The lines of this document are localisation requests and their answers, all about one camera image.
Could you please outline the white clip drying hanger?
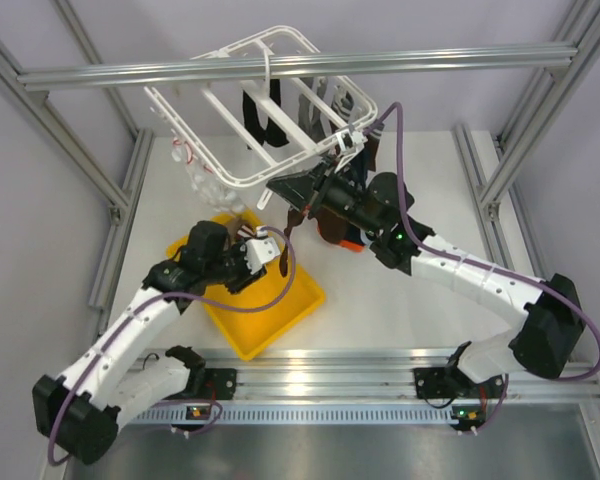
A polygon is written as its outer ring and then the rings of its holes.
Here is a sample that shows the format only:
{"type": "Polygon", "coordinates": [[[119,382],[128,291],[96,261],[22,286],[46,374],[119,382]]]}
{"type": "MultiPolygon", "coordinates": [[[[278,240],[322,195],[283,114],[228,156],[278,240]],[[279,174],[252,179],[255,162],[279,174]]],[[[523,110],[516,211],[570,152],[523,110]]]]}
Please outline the white clip drying hanger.
{"type": "MultiPolygon", "coordinates": [[[[203,57],[252,58],[267,54],[306,55],[318,51],[299,30],[275,26],[203,57]]],[[[349,125],[363,133],[378,116],[376,102],[347,76],[252,79],[224,84],[208,81],[197,90],[212,124],[229,131],[227,147],[207,143],[158,88],[147,86],[144,92],[151,102],[152,112],[173,134],[172,157],[183,165],[194,194],[209,207],[232,214],[240,214],[246,209],[242,191],[264,188],[270,179],[292,173],[310,160],[333,155],[338,160],[337,168],[343,168],[354,156],[337,154],[334,133],[349,125]],[[302,78],[313,78],[314,90],[318,80],[326,80],[324,99],[310,90],[302,78]],[[355,101],[348,123],[331,108],[336,86],[349,91],[355,101]],[[261,125],[269,127],[268,143],[260,145],[244,128],[243,91],[255,101],[261,125]],[[326,138],[319,143],[298,126],[300,95],[307,97],[321,111],[326,138]]]]}

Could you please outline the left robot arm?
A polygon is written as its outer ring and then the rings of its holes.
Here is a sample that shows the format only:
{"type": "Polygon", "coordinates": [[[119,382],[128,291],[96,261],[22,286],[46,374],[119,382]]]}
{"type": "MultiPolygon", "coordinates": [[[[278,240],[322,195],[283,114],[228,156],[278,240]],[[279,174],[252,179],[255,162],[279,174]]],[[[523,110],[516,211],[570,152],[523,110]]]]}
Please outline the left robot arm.
{"type": "Polygon", "coordinates": [[[119,432],[162,400],[194,397],[205,388],[205,361],[176,345],[138,374],[137,357],[206,291],[236,295],[258,282],[280,255],[279,230],[258,226],[251,235],[199,221],[174,254],[154,264],[118,319],[71,365],[41,376],[32,388],[37,431],[46,438],[48,465],[70,458],[89,465],[102,458],[119,432]]]}

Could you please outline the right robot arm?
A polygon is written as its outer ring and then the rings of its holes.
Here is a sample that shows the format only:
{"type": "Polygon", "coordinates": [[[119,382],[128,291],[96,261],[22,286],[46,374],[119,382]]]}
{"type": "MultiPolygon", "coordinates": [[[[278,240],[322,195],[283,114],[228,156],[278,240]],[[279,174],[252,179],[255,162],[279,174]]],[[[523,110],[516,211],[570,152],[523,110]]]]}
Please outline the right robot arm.
{"type": "Polygon", "coordinates": [[[362,187],[320,164],[266,186],[307,217],[326,210],[359,228],[386,268],[443,286],[507,323],[505,332],[465,342],[449,358],[446,382],[456,395],[470,396],[484,381],[519,371],[548,380],[561,376],[585,327],[570,279],[519,275],[457,248],[408,215],[413,199],[393,172],[362,187]]]}

